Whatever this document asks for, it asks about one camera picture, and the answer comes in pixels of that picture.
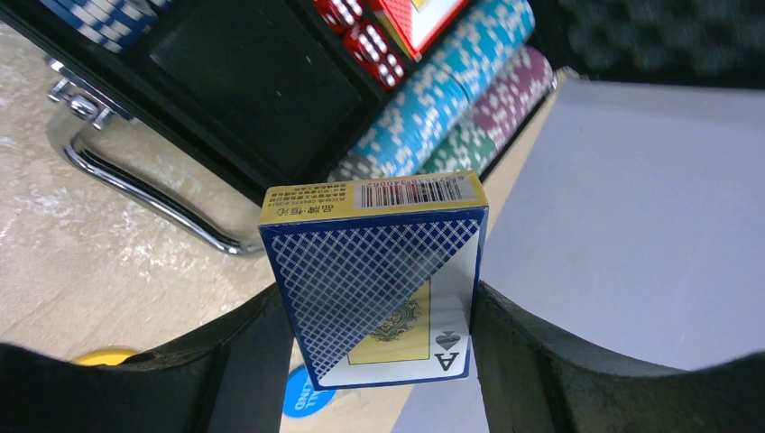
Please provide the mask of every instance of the red playing card box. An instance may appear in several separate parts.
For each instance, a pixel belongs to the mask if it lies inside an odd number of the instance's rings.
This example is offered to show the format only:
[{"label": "red playing card box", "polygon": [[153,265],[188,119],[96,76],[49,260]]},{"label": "red playing card box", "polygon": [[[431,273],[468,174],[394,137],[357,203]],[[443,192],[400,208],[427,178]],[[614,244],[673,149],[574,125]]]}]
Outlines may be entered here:
[{"label": "red playing card box", "polygon": [[470,0],[369,0],[392,36],[409,55],[419,60]]}]

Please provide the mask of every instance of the blue sticker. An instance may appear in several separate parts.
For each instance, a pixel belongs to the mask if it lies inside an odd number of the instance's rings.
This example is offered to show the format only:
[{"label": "blue sticker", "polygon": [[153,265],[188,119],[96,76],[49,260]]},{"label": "blue sticker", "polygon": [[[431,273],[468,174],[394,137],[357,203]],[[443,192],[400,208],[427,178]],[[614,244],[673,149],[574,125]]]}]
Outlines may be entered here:
[{"label": "blue sticker", "polygon": [[315,391],[310,382],[306,367],[301,366],[290,373],[287,391],[284,393],[284,406],[281,411],[290,418],[305,418],[324,409],[329,404],[335,391]]}]

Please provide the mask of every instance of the barcode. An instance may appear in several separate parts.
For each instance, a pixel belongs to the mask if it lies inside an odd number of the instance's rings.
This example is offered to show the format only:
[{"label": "barcode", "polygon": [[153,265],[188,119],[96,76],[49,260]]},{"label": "barcode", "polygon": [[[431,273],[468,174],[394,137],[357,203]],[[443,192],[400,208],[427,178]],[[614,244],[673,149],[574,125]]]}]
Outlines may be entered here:
[{"label": "barcode", "polygon": [[475,200],[473,184],[466,176],[381,180],[355,187],[355,207],[408,206]]}]

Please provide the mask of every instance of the stack of poker chips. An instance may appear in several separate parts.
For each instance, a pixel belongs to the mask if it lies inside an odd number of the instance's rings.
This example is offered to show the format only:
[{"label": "stack of poker chips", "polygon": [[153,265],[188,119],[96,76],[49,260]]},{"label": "stack of poker chips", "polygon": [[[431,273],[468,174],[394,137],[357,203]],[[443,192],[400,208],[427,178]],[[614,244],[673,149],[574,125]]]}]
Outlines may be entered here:
[{"label": "stack of poker chips", "polygon": [[329,180],[416,173],[533,28],[526,0],[479,0],[400,87]]},{"label": "stack of poker chips", "polygon": [[473,109],[449,131],[419,174],[462,170],[480,174],[552,89],[554,80],[548,60],[539,51],[531,47],[518,50]]},{"label": "stack of poker chips", "polygon": [[[109,51],[121,52],[134,45],[157,20],[144,0],[39,0],[80,34]],[[172,0],[152,0],[160,11]]]}]

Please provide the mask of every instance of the blue poker chip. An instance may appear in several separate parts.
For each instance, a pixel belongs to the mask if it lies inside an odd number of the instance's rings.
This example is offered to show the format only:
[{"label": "blue poker chip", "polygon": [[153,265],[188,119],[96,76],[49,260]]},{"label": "blue poker chip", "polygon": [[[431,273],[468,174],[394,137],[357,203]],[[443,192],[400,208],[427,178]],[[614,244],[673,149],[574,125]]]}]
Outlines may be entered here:
[{"label": "blue poker chip", "polygon": [[127,0],[58,0],[74,14],[94,16],[101,23],[120,23],[131,31],[142,32],[157,20],[148,5]]},{"label": "blue poker chip", "polygon": [[119,52],[122,49],[119,46],[115,46],[116,44],[114,41],[111,41],[93,27],[94,25],[99,24],[96,18],[92,16],[84,16],[84,19],[80,18],[74,15],[68,8],[59,4],[56,0],[40,0],[40,3],[45,5],[45,7],[56,14],[61,20],[69,24],[69,26],[90,39],[92,42],[97,43],[112,52]]},{"label": "blue poker chip", "polygon": [[484,0],[475,8],[433,54],[471,101],[483,94],[534,29],[525,1]]},{"label": "blue poker chip", "polygon": [[459,83],[429,61],[401,86],[354,152],[385,176],[414,174],[469,103]]},{"label": "blue poker chip", "polygon": [[156,20],[151,11],[146,14],[138,8],[126,7],[124,0],[112,0],[116,5],[111,14],[91,0],[40,1],[80,34],[112,52],[120,52],[135,44]]}]

